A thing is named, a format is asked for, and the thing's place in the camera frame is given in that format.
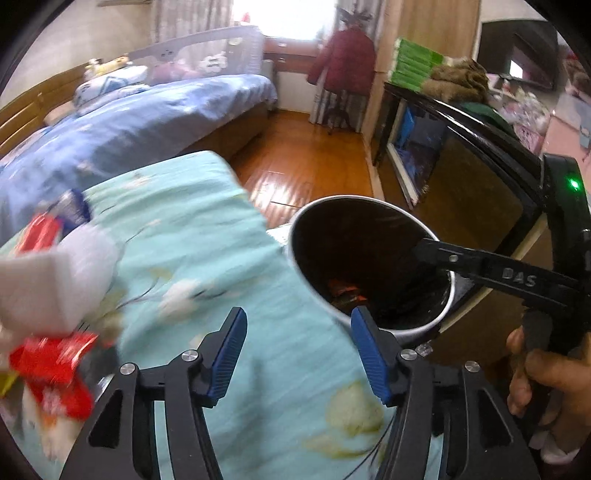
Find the green book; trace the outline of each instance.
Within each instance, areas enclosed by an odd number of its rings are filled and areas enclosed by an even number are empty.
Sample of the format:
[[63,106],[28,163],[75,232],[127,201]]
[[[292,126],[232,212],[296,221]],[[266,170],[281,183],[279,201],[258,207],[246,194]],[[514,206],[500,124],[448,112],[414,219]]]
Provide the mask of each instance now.
[[407,40],[406,38],[401,37],[396,40],[394,48],[395,52],[397,52],[395,55],[411,57],[414,60],[430,65],[438,65],[443,62],[443,55],[440,53]]
[[400,72],[410,76],[417,76],[421,78],[427,78],[431,75],[431,69],[433,67],[422,66],[420,63],[415,62],[413,59],[398,59],[396,65],[392,69],[392,72]]
[[401,65],[399,65],[398,67],[399,68],[397,68],[394,72],[390,74],[390,78],[392,78],[393,75],[397,75],[400,78],[405,78],[407,81],[412,81],[413,83],[416,83],[418,85],[422,84],[423,81],[429,78],[429,75],[427,73],[416,73]]
[[413,92],[420,92],[421,91],[421,84],[425,79],[421,81],[417,81],[416,78],[408,77],[402,73],[394,72],[390,77],[389,82],[393,83],[394,85],[398,85]]

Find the window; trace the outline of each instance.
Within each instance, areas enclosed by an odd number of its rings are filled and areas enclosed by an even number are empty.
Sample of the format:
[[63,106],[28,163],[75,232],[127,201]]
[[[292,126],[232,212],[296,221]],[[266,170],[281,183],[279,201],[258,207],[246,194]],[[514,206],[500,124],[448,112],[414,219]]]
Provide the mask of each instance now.
[[235,0],[234,20],[247,14],[268,37],[313,40],[332,26],[335,0]]
[[523,69],[511,60],[511,67],[509,68],[509,75],[515,78],[523,78]]

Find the television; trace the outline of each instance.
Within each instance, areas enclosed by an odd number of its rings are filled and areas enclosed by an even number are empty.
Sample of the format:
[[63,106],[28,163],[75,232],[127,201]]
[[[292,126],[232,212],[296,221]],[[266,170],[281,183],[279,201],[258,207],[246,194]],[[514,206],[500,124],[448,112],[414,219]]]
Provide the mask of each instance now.
[[488,73],[552,91],[558,75],[558,32],[544,20],[485,22],[478,63]]

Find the bucket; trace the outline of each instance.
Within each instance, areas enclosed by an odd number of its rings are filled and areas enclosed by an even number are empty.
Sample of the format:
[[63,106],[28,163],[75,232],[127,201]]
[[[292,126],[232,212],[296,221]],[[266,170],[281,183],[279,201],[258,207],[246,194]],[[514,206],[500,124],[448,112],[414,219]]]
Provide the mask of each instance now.
[[438,240],[404,210],[369,197],[337,195],[295,215],[287,255],[313,298],[350,326],[356,306],[401,345],[420,343],[452,305],[453,272],[419,262],[413,247]]

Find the dark green cloth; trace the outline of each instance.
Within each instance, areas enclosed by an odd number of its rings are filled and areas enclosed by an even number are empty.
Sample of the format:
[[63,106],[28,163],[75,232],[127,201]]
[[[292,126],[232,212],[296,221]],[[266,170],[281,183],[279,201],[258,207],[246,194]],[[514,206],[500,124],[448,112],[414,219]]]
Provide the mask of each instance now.
[[466,102],[461,103],[458,108],[463,112],[469,113],[484,124],[503,130],[510,137],[519,140],[517,135],[515,135],[513,127],[493,107],[484,103]]

